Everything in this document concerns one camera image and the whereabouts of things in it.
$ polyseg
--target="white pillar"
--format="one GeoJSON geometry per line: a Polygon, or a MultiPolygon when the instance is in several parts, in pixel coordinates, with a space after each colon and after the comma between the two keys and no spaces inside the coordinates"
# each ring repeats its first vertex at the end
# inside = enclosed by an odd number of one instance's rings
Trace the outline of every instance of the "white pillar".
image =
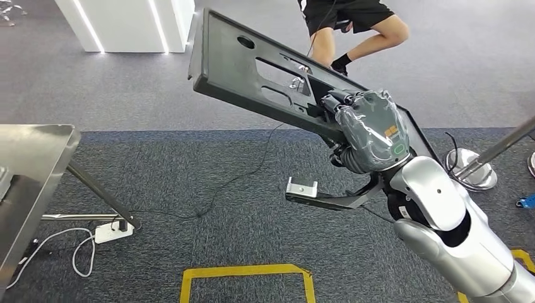
{"type": "Polygon", "coordinates": [[[87,52],[184,52],[194,0],[56,0],[87,52]]]}

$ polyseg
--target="gray carpet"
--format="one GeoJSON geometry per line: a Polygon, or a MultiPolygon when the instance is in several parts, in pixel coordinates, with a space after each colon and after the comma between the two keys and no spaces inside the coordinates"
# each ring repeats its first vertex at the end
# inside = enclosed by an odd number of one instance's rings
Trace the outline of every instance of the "gray carpet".
{"type": "MultiPolygon", "coordinates": [[[[459,146],[481,151],[505,129],[450,129],[459,146]]],[[[289,203],[289,176],[319,181],[340,193],[366,181],[328,164],[328,149],[310,133],[276,131],[261,161],[269,130],[85,133],[76,159],[137,213],[134,236],[97,247],[95,268],[80,278],[72,249],[43,253],[6,292],[5,302],[177,302],[186,268],[293,263],[312,272],[317,302],[451,302],[453,290],[394,237],[389,223],[365,210],[327,211],[289,203]],[[202,218],[171,215],[203,212],[202,218]]],[[[444,130],[426,134],[440,154],[452,148],[444,130]]],[[[521,141],[494,161],[498,186],[473,194],[496,233],[510,247],[535,256],[535,215],[514,203],[535,192],[526,157],[535,142],[521,141]]],[[[370,206],[387,215],[384,197],[370,206]]],[[[66,174],[50,206],[53,212],[103,212],[106,207],[66,174]]],[[[43,223],[37,237],[76,223],[43,223]]],[[[47,249],[75,246],[82,234],[53,240],[47,249]]],[[[87,269],[89,247],[80,254],[87,269]]],[[[304,302],[298,275],[193,279],[191,302],[304,302]]]]}
{"type": "MultiPolygon", "coordinates": [[[[54,0],[15,2],[29,14],[0,28],[0,123],[68,123],[87,131],[278,124],[192,92],[189,54],[86,54],[54,0]]],[[[388,89],[422,127],[509,127],[533,115],[534,1],[385,3],[409,24],[411,38],[351,64],[352,79],[388,89]]],[[[196,6],[300,52],[309,48],[295,0],[197,0],[196,6]]],[[[369,35],[337,34],[337,53],[369,35]]]]}

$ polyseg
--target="black shorts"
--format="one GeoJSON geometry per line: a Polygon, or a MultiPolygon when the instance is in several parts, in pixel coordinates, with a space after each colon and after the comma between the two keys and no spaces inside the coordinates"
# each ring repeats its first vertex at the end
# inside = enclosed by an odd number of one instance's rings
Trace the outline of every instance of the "black shorts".
{"type": "Polygon", "coordinates": [[[337,0],[334,6],[334,0],[297,1],[311,36],[322,28],[334,28],[337,20],[351,20],[353,33],[366,32],[394,15],[394,12],[379,0],[337,0]]]}

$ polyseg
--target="metal bar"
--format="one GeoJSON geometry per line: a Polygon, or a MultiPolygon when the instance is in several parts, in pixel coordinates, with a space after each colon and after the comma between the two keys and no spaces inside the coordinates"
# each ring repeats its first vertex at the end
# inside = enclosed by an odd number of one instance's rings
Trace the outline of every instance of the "metal bar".
{"type": "Polygon", "coordinates": [[[118,221],[124,220],[118,214],[87,214],[87,215],[43,215],[43,221],[118,221]]]}
{"type": "Polygon", "coordinates": [[[90,174],[88,174],[82,167],[71,160],[67,166],[67,170],[70,171],[76,178],[78,178],[83,184],[90,188],[97,196],[104,200],[111,208],[113,208],[122,218],[136,229],[141,228],[141,224],[137,218],[134,218],[126,208],[124,208],[115,198],[110,195],[97,180],[95,180],[90,174]]]}
{"type": "Polygon", "coordinates": [[[501,155],[504,151],[508,150],[515,143],[520,141],[523,137],[527,136],[530,132],[535,130],[535,116],[528,121],[522,123],[519,127],[515,128],[510,134],[503,137],[498,143],[487,148],[479,157],[475,158],[467,166],[462,168],[456,173],[456,177],[460,180],[468,177],[476,172],[482,166],[491,162],[494,158],[501,155]]]}

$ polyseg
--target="black cable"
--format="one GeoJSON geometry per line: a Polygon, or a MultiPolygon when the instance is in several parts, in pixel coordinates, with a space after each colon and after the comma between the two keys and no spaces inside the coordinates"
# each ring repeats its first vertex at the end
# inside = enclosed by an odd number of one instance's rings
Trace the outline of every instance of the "black cable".
{"type": "Polygon", "coordinates": [[[325,22],[325,20],[327,19],[327,17],[329,16],[329,14],[332,12],[332,10],[334,9],[334,5],[336,4],[336,0],[334,0],[334,2],[332,3],[332,6],[331,8],[329,9],[329,11],[325,14],[325,17],[323,17],[323,20],[321,20],[321,22],[319,23],[318,27],[316,28],[316,31],[314,32],[314,38],[312,38],[312,43],[310,44],[310,48],[309,48],[309,51],[307,52],[307,57],[310,55],[310,51],[312,50],[312,46],[314,46],[314,41],[316,40],[316,33],[317,31],[320,29],[320,27],[323,25],[323,23],[325,22]]]}
{"type": "Polygon", "coordinates": [[[162,214],[162,215],[168,215],[168,216],[180,218],[180,219],[183,219],[183,220],[189,220],[189,219],[194,219],[194,218],[202,218],[203,216],[205,216],[207,213],[209,213],[214,208],[215,199],[216,199],[216,197],[218,196],[218,194],[220,193],[220,191],[222,189],[224,189],[225,187],[229,186],[232,182],[234,182],[236,180],[239,180],[239,179],[241,179],[243,177],[247,177],[249,175],[256,174],[257,172],[260,171],[260,169],[264,165],[264,162],[266,161],[266,156],[268,155],[268,145],[269,145],[269,142],[271,141],[271,137],[273,136],[273,133],[278,128],[280,128],[282,125],[284,125],[284,123],[279,124],[279,126],[277,126],[276,128],[271,130],[269,136],[267,137],[266,144],[264,146],[264,156],[262,157],[262,160],[260,161],[260,164],[258,165],[258,167],[255,170],[251,171],[251,172],[246,172],[244,174],[238,175],[238,176],[234,177],[233,179],[231,179],[231,180],[227,181],[226,183],[224,183],[222,186],[220,186],[216,190],[214,195],[212,196],[212,200],[210,201],[210,205],[203,212],[197,213],[194,216],[189,216],[189,217],[183,217],[183,216],[180,216],[180,215],[175,215],[173,213],[169,213],[169,212],[164,211],[164,210],[131,210],[130,212],[132,212],[132,213],[159,213],[159,214],[162,214]]]}
{"type": "Polygon", "coordinates": [[[453,169],[457,167],[457,164],[459,161],[459,148],[457,147],[457,141],[455,140],[455,138],[448,132],[445,132],[445,134],[450,136],[451,140],[453,141],[453,147],[455,150],[455,160],[453,161],[453,165],[451,165],[451,167],[447,167],[448,175],[451,175],[451,173],[453,172],[453,169]]]}
{"type": "Polygon", "coordinates": [[[385,217],[383,217],[382,215],[379,215],[378,213],[372,211],[371,209],[367,208],[366,206],[364,205],[361,205],[360,207],[364,208],[365,210],[367,210],[369,213],[371,213],[372,215],[376,216],[377,218],[381,219],[381,220],[384,220],[388,223],[392,223],[394,224],[394,221],[390,220],[390,219],[387,219],[385,217]]]}
{"type": "MultiPolygon", "coordinates": [[[[230,185],[232,182],[236,181],[236,180],[239,180],[240,178],[243,178],[243,177],[247,177],[248,175],[253,175],[253,174],[256,174],[257,172],[260,171],[260,169],[262,168],[262,166],[264,165],[264,162],[266,161],[266,156],[268,155],[268,145],[269,145],[269,142],[271,141],[271,137],[273,136],[273,133],[278,129],[280,128],[282,125],[284,125],[284,123],[281,123],[279,124],[276,128],[272,129],[271,132],[269,133],[269,136],[267,137],[267,141],[266,141],[266,144],[264,145],[264,155],[262,157],[262,160],[260,161],[260,164],[258,165],[258,167],[251,171],[251,172],[247,172],[247,173],[244,173],[244,174],[241,174],[241,175],[238,175],[237,177],[234,177],[233,179],[227,181],[226,183],[224,183],[222,186],[220,186],[216,192],[214,193],[213,197],[212,197],[212,200],[210,201],[210,205],[207,207],[206,210],[204,210],[202,213],[197,213],[195,214],[194,216],[189,216],[189,217],[184,217],[184,216],[180,216],[180,215],[175,215],[173,213],[169,213],[165,210],[131,210],[130,212],[131,213],[157,213],[157,214],[161,214],[161,215],[166,215],[166,216],[171,216],[171,217],[175,217],[175,218],[179,218],[179,219],[183,219],[183,220],[189,220],[189,219],[193,219],[193,218],[202,218],[203,216],[205,216],[207,213],[209,213],[213,208],[214,208],[214,204],[215,204],[215,199],[218,195],[218,193],[224,189],[225,187],[227,187],[228,185],[230,185]]],[[[113,223],[116,219],[118,219],[119,215],[117,214],[113,219],[112,219],[112,224],[111,226],[113,226],[113,223]]],[[[91,224],[93,223],[93,221],[90,221],[88,226],[87,226],[87,229],[89,229],[89,227],[91,226],[91,224]]],[[[77,248],[78,245],[75,245],[75,246],[69,246],[69,247],[63,247],[63,248],[59,248],[59,249],[42,249],[43,252],[46,252],[46,253],[52,253],[54,251],[64,251],[64,250],[67,250],[67,249],[73,249],[73,248],[77,248]]]]}

